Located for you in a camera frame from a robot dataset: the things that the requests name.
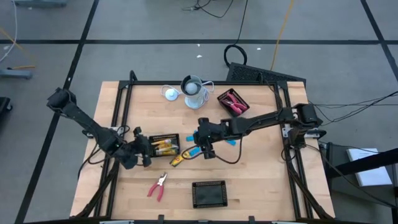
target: blue object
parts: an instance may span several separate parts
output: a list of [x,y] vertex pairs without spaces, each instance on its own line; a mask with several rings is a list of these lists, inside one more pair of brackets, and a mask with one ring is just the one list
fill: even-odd
[[193,136],[187,136],[185,139],[186,139],[187,141],[193,141]]
[[236,141],[235,140],[225,140],[225,141],[228,142],[232,146],[236,145]]
[[194,155],[198,154],[200,152],[199,147],[194,147],[191,151],[189,151],[189,156],[193,157]]

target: white paper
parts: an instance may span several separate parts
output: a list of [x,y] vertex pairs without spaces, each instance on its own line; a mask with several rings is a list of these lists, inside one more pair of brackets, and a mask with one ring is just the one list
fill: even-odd
[[[368,156],[377,154],[377,149],[347,149],[350,161],[362,159]],[[355,174],[360,186],[376,186],[376,185],[391,185],[391,179],[387,173],[386,167],[379,167],[372,170],[358,172]]]

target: wooden table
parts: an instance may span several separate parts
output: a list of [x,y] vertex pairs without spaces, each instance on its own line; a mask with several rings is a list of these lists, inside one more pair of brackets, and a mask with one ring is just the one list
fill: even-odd
[[[288,85],[292,105],[308,103],[303,83],[291,82]],[[140,126],[146,136],[179,133],[182,149],[185,149],[193,145],[192,142],[186,142],[185,137],[192,135],[197,129],[198,118],[208,117],[214,123],[219,123],[222,118],[229,118],[216,99],[229,88],[234,88],[250,105],[250,109],[242,115],[244,117],[276,110],[274,93],[266,86],[217,85],[214,93],[210,93],[209,101],[202,108],[192,110],[184,104],[183,96],[176,101],[167,101],[160,95],[158,85],[134,85],[127,125],[131,129]],[[102,84],[94,116],[102,126],[111,124],[117,90],[118,82]],[[125,135],[125,139],[134,139],[132,131]],[[94,140],[88,140],[85,157],[89,155],[94,144]],[[317,147],[314,139],[307,140],[307,144]],[[218,142],[213,146],[217,155],[227,160],[234,161],[238,156],[239,146],[234,147],[226,142]],[[147,168],[135,166],[126,170],[121,167],[112,219],[156,220],[159,214],[163,214],[166,220],[248,220],[250,215],[254,215],[256,220],[295,220],[287,168],[280,158],[281,150],[280,127],[273,126],[254,131],[244,138],[242,157],[235,165],[218,159],[204,160],[200,156],[192,161],[183,161],[176,168],[169,165],[172,157],[153,158],[152,165]],[[101,152],[93,160],[102,159],[103,156]],[[334,216],[319,152],[308,147],[302,149],[302,157],[309,191],[325,211]],[[165,192],[159,203],[156,197],[147,197],[147,193],[165,171],[168,176]],[[100,175],[101,164],[83,168],[71,215],[80,212],[91,199],[98,188]],[[206,180],[226,181],[227,207],[193,209],[192,182]],[[297,192],[301,214],[305,217],[299,188]],[[108,201],[107,192],[103,201]],[[101,214],[105,213],[104,207],[106,206],[102,206]]]

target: pliers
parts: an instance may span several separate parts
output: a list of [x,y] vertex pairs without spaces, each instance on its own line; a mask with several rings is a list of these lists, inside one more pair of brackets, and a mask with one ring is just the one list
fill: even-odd
[[147,197],[152,196],[152,193],[154,192],[154,190],[156,189],[157,186],[160,186],[160,191],[159,191],[159,195],[157,196],[157,201],[159,202],[162,199],[162,195],[163,195],[163,190],[164,190],[164,186],[163,186],[163,182],[167,177],[167,173],[164,172],[160,177],[159,180],[157,181],[157,183],[155,183],[148,192]]
[[245,111],[247,110],[247,107],[244,106],[243,104],[239,103],[239,101],[235,98],[234,95],[230,93],[226,93],[226,98],[230,98],[232,101],[229,101],[227,99],[221,100],[224,104],[229,106],[233,111],[235,111],[237,114],[242,114],[242,110]]

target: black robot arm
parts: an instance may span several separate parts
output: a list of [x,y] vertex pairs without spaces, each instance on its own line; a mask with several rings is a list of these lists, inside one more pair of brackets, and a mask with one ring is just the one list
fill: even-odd
[[313,105],[297,104],[293,108],[282,108],[253,118],[222,119],[220,124],[211,123],[208,118],[199,118],[198,122],[198,131],[193,134],[194,142],[201,147],[205,159],[211,159],[215,157],[214,142],[240,139],[257,129],[278,124],[292,127],[286,139],[289,145],[303,147],[305,133],[321,125],[322,120],[317,117]]
[[142,155],[144,167],[151,164],[149,155],[150,143],[145,136],[140,134],[140,127],[133,130],[135,140],[126,142],[116,131],[100,126],[83,112],[76,105],[76,96],[69,90],[57,88],[55,93],[47,100],[47,106],[51,110],[63,117],[76,121],[81,127],[90,132],[96,139],[99,148],[107,153],[108,156],[119,160],[124,168],[131,169],[137,164],[137,154]]

